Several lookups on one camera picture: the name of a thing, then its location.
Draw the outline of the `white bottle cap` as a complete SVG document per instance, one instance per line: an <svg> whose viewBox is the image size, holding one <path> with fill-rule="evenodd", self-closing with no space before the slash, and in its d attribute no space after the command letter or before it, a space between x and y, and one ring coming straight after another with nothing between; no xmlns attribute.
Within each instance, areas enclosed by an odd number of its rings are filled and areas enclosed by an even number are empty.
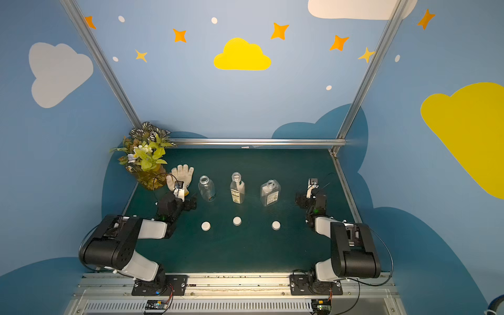
<svg viewBox="0 0 504 315"><path fill-rule="evenodd" d="M201 225L201 228L203 231L209 231L210 228L211 228L211 224L209 222L203 222L202 225Z"/></svg>
<svg viewBox="0 0 504 315"><path fill-rule="evenodd" d="M273 229L273 230L279 230L279 229L280 229L280 227L281 227L281 224L280 224L280 222L279 222L279 221L274 221L274 222L272 223L272 229Z"/></svg>
<svg viewBox="0 0 504 315"><path fill-rule="evenodd" d="M242 220L241 220L241 218L240 218L240 217L235 217L235 218L233 218L232 222L233 222L233 225L234 225L234 226L240 226L240 225L241 225Z"/></svg>

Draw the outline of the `left aluminium frame post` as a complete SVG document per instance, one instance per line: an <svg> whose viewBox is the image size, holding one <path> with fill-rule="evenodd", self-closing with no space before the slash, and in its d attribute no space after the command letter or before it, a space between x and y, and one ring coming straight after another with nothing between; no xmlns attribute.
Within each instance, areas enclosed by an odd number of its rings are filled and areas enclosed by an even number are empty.
<svg viewBox="0 0 504 315"><path fill-rule="evenodd" d="M81 39L86 44L89 52L91 53L94 61L101 70L112 92L119 101L119 104L122 106L126 116L132 123L132 126L140 128L142 124L140 118L137 115L125 91L123 90L123 87L116 77L96 37L93 35L92 29L88 26L86 19L81 12L79 5L77 4L77 1L61 0L60 3L69 16L70 20L72 21L73 25L75 26L76 30L78 31L79 35L81 36Z"/></svg>

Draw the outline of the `table rail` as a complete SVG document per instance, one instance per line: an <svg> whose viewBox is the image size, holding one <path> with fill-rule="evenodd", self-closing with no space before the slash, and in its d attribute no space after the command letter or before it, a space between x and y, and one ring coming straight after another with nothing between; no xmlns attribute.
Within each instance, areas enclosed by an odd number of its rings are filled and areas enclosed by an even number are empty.
<svg viewBox="0 0 504 315"><path fill-rule="evenodd" d="M136 193L136 190L137 190L138 186L139 186L139 184L138 184L138 183L136 183L136 184L135 184L135 186L134 186L134 188L133 188L133 190L132 190L132 192L131 192L131 194L130 194L130 196L129 196L129 199L128 199L128 201L127 201L127 203L126 203L125 207L123 208L122 215L125 215L125 214L127 213L127 210L128 210L128 208L129 208L129 206L130 206L130 204L131 204L131 200L133 199L133 197L134 197L134 195L135 195L135 193Z"/></svg>
<svg viewBox="0 0 504 315"><path fill-rule="evenodd" d="M349 184L347 182L347 178L345 177L345 174L343 172L343 168L341 166L341 163L337 157L337 152L338 152L339 147L333 147L332 149L329 149L329 154L332 157L333 164L335 166L335 170L337 173L337 176L339 178L339 182L341 183L341 187L343 189L345 198L347 200L347 203L349 205L350 212L353 216L354 222L355 223L362 223L362 218L359 214L358 208L355 204L353 195L350 191Z"/></svg>

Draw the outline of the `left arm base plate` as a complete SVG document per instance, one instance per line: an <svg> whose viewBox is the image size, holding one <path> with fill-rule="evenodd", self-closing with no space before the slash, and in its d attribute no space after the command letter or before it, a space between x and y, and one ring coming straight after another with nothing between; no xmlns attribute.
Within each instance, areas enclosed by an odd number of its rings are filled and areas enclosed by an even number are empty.
<svg viewBox="0 0 504 315"><path fill-rule="evenodd" d="M135 280L132 296L183 296L187 288L188 276L185 274L166 274L164 278L146 282Z"/></svg>

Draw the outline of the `aluminium back rail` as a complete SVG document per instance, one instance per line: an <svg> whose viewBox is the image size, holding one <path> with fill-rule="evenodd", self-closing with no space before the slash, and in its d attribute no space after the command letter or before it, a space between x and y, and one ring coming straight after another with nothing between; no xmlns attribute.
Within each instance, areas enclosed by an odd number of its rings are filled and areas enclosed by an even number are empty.
<svg viewBox="0 0 504 315"><path fill-rule="evenodd" d="M345 146L344 139L178 139L177 146Z"/></svg>

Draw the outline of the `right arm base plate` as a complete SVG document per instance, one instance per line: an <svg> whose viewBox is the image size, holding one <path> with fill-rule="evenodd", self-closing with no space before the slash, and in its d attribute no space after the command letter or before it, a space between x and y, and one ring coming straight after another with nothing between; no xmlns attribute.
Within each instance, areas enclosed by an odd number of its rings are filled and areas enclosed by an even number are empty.
<svg viewBox="0 0 504 315"><path fill-rule="evenodd" d="M306 274L290 274L290 290L292 295L342 295L340 282L321 282Z"/></svg>

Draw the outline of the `round clear plastic bottle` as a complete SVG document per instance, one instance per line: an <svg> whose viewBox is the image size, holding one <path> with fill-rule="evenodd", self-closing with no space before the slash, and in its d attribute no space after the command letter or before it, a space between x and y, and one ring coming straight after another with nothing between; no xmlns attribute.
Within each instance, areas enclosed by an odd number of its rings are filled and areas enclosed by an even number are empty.
<svg viewBox="0 0 504 315"><path fill-rule="evenodd" d="M216 197L215 185L214 182L207 176L202 175L199 178L198 183L199 192L202 196L202 199L206 202L212 202Z"/></svg>

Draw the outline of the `white knitted work glove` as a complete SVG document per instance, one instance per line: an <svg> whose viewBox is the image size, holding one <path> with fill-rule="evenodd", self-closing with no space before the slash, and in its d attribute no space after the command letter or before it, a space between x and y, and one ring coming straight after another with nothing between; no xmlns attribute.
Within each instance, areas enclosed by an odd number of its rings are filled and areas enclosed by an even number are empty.
<svg viewBox="0 0 504 315"><path fill-rule="evenodd" d="M192 177L194 174L194 168L189 167L187 164L177 165L174 167L166 176L167 187L171 192L176 190L175 184L177 181L183 182L183 187L185 189L185 196L189 195L188 188L192 182Z"/></svg>

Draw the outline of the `circuit board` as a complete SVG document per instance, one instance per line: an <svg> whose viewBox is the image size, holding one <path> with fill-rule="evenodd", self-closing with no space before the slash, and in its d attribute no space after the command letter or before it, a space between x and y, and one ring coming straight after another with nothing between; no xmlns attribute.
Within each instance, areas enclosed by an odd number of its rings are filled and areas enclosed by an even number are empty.
<svg viewBox="0 0 504 315"><path fill-rule="evenodd" d="M332 311L332 302L329 300L313 299L311 307L311 315L329 315Z"/></svg>
<svg viewBox="0 0 504 315"><path fill-rule="evenodd" d="M147 300L144 313L145 314L164 314L169 308L169 301L163 300Z"/></svg>

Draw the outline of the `left side table rail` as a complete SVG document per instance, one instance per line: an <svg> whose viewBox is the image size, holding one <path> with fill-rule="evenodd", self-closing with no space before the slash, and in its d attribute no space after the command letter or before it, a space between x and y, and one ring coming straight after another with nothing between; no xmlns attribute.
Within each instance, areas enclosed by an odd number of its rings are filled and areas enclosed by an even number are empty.
<svg viewBox="0 0 504 315"><path fill-rule="evenodd" d="M129 196L129 199L128 199L128 201L127 201L127 203L126 203L125 207L123 208L122 215L125 215L125 214L127 213L127 210L128 210L128 208L129 208L129 206L130 206L130 204L131 204L131 200L133 199L133 197L134 197L134 195L135 195L135 193L136 193L136 190L137 190L138 186L139 186L139 184L138 184L138 183L136 183L136 184L135 184L135 186L134 186L134 188L133 188L133 190L132 190L132 192L131 192L131 194L130 194L130 196Z"/></svg>

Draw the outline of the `square clear plastic bottle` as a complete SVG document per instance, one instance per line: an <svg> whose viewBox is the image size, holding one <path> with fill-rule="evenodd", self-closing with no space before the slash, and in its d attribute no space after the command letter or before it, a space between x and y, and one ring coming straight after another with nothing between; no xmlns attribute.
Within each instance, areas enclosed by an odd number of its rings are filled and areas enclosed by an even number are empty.
<svg viewBox="0 0 504 315"><path fill-rule="evenodd" d="M281 186L277 180L270 179L261 186L261 202L265 207L271 206L279 199Z"/></svg>

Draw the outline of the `right aluminium frame post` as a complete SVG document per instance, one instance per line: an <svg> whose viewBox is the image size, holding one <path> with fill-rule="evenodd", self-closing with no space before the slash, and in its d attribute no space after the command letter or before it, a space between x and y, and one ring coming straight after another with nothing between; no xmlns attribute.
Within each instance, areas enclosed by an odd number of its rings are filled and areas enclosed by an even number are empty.
<svg viewBox="0 0 504 315"><path fill-rule="evenodd" d="M337 134L337 140L343 141L346 139L348 132L360 110L368 91L375 79L375 76L378 73L380 65L387 54L389 47L395 35L400 27L400 24L403 20L403 15L406 11L406 8L409 4L407 0L400 0L396 2L392 10L391 17L389 18L384 31L380 37L378 45L375 50L375 54L372 56L372 60L370 61L369 66L366 69L366 73L363 77L363 80L358 88L356 96L350 108L345 116L345 119L342 122L341 128Z"/></svg>

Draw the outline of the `left circuit board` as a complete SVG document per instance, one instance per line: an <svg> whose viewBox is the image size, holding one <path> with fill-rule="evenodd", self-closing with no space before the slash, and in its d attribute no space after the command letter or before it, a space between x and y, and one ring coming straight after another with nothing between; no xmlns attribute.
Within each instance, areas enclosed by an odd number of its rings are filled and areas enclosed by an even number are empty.
<svg viewBox="0 0 504 315"><path fill-rule="evenodd" d="M163 300L147 300L144 313L145 314L164 314L169 308L169 301Z"/></svg>

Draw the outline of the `aluminium frame post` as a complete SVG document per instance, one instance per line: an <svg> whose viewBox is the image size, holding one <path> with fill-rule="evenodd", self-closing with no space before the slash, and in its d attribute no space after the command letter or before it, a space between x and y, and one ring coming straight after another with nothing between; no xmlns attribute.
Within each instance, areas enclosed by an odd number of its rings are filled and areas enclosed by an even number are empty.
<svg viewBox="0 0 504 315"><path fill-rule="evenodd" d="M119 104L122 106L126 116L132 123L132 126L140 128L142 124L140 118L137 115L125 91L123 90L123 87L116 77L96 37L93 35L92 29L88 26L86 19L81 12L79 5L77 4L77 1L61 0L60 3L69 16L70 20L72 21L73 25L75 26L76 30L78 31L79 35L81 36L81 39L86 44L89 52L91 53L94 61L101 70L112 92L119 101Z"/></svg>
<svg viewBox="0 0 504 315"><path fill-rule="evenodd" d="M400 0L396 2L392 10L391 17L389 18L384 31L380 37L378 45L375 50L375 54L372 56L372 60L370 61L369 66L366 69L366 73L363 77L363 80L358 88L356 96L350 108L345 116L345 119L342 122L341 128L337 134L337 140L343 141L346 139L348 132L360 110L368 91L375 79L375 76L378 73L380 65L387 54L389 47L395 35L400 27L400 24L403 20L403 15L406 11L406 8L409 4L407 0Z"/></svg>

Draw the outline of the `artificial potted plant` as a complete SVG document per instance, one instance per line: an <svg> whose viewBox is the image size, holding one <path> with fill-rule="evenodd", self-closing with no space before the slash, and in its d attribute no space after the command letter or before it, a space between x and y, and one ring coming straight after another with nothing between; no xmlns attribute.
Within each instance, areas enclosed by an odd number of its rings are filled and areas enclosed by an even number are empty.
<svg viewBox="0 0 504 315"><path fill-rule="evenodd" d="M121 146L110 151L123 153L118 158L119 164L145 189L154 191L166 185L164 156L168 148L176 146L170 141L170 134L168 130L143 122L141 127L133 128L123 138Z"/></svg>

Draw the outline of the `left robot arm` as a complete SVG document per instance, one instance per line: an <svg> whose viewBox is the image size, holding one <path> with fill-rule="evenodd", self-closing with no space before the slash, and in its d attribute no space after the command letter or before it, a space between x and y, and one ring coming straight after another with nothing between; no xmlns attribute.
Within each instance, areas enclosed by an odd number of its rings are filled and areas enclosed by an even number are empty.
<svg viewBox="0 0 504 315"><path fill-rule="evenodd" d="M139 240L164 240L173 236L177 219L184 211L197 208L197 197L177 198L168 193L157 202L154 219L106 215L85 236L79 249L83 266L113 270L134 279L132 295L174 295L173 283L164 267L136 251Z"/></svg>

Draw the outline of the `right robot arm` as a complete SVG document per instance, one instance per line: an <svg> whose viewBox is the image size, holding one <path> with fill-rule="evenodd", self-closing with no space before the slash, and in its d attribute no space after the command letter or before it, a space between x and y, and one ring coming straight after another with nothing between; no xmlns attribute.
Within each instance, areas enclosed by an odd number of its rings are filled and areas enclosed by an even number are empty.
<svg viewBox="0 0 504 315"><path fill-rule="evenodd" d="M296 193L295 203L306 211L308 227L330 239L330 258L314 267L317 281L379 277L381 262L367 224L347 223L328 216L327 195L316 186Z"/></svg>

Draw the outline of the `right side table rail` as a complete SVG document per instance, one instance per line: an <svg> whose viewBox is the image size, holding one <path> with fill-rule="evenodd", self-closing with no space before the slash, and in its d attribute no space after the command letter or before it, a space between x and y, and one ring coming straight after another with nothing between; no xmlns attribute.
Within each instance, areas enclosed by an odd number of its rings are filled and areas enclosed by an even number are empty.
<svg viewBox="0 0 504 315"><path fill-rule="evenodd" d="M343 168L341 166L341 163L337 157L337 152L338 152L339 147L333 147L332 149L329 149L329 154L332 157L333 164L335 166L335 170L337 173L337 176L339 178L339 182L341 183L341 187L343 189L345 198L347 200L347 203L349 205L350 212L353 216L354 222L355 223L362 223L362 218L359 214L358 208L355 204L353 195L350 191L349 184L347 182L347 178L345 177L345 174L343 172Z"/></svg>

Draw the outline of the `right circuit board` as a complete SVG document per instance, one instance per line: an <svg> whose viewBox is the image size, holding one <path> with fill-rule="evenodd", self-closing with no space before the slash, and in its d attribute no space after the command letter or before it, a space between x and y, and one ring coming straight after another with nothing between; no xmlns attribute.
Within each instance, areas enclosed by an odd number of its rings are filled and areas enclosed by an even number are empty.
<svg viewBox="0 0 504 315"><path fill-rule="evenodd" d="M329 300L313 299L311 307L311 315L329 315L332 311L332 302Z"/></svg>

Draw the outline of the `tall clear labelled bottle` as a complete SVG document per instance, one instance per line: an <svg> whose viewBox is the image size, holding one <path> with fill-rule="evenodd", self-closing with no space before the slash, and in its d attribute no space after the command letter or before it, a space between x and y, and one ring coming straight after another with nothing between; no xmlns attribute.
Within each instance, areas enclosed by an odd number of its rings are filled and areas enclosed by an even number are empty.
<svg viewBox="0 0 504 315"><path fill-rule="evenodd" d="M241 174L234 172L230 184L230 192L234 203L242 204L245 198L245 183L242 181Z"/></svg>

